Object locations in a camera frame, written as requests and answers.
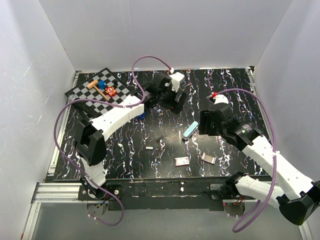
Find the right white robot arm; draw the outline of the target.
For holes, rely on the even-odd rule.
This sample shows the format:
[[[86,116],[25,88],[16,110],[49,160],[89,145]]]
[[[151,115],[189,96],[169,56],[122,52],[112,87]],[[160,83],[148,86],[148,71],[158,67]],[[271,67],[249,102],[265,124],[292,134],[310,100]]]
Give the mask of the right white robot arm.
[[[263,132],[250,122],[241,122],[226,103],[217,103],[200,112],[199,133],[220,136],[253,159],[271,177],[271,186],[237,172],[216,190],[221,198],[241,195],[264,200],[278,208],[292,224],[301,226],[320,206],[320,183],[302,174],[278,151]]]

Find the light blue stapler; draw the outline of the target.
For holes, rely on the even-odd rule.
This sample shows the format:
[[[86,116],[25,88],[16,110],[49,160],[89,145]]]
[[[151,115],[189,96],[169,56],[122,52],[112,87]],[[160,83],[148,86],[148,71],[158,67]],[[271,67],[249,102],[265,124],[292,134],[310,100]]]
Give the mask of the light blue stapler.
[[[194,121],[183,133],[182,138],[184,140],[187,140],[188,138],[190,138],[193,133],[197,130],[199,126],[199,123],[197,121]]]

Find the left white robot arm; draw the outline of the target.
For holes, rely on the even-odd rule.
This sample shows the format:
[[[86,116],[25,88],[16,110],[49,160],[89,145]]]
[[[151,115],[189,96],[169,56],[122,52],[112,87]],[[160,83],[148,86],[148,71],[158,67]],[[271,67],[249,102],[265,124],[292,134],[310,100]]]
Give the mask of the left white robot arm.
[[[120,107],[113,107],[91,121],[80,123],[74,147],[84,165],[89,194],[95,200],[103,199],[107,193],[103,185],[106,181],[103,170],[103,160],[107,155],[106,141],[123,125],[156,105],[174,114],[180,113],[187,98],[185,92],[179,93],[184,80],[185,76],[180,72],[171,75],[157,73],[141,90],[136,89],[125,97]]]

